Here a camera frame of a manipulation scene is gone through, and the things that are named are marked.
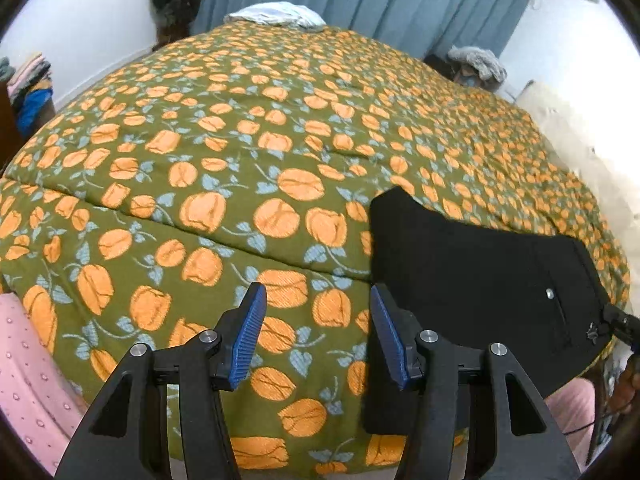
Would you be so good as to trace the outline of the person's right hand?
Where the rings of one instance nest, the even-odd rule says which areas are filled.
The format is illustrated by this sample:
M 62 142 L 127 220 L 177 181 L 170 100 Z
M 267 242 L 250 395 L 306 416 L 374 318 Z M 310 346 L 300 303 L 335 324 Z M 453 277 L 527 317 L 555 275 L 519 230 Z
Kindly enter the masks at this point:
M 608 409 L 611 412 L 627 413 L 631 408 L 631 403 L 640 389 L 637 361 L 635 356 L 631 356 L 625 370 L 617 379 L 612 396 L 608 399 Z

